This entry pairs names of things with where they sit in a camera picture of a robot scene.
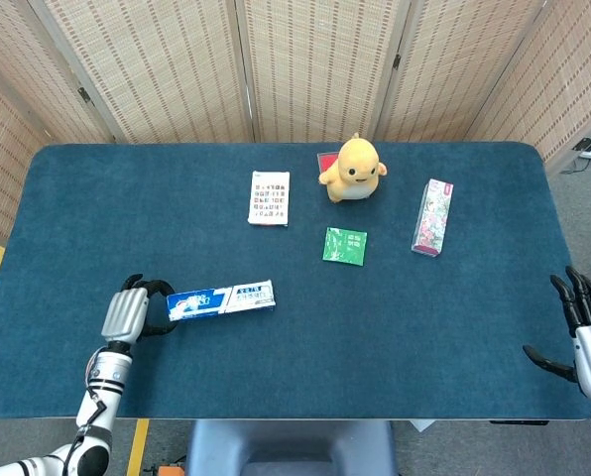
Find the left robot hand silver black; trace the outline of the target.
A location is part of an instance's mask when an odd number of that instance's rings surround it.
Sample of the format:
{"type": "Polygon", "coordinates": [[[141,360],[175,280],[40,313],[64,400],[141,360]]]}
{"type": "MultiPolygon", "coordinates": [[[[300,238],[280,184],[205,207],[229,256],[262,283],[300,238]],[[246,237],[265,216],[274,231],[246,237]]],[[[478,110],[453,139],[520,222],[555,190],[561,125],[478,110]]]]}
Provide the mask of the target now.
{"type": "Polygon", "coordinates": [[[147,323],[150,297],[160,294],[164,298],[174,293],[173,287],[164,280],[145,281],[142,274],[133,274],[123,283],[108,306],[101,335],[106,342],[121,342],[132,346],[141,338],[166,335],[177,324],[165,326],[147,323]]]}

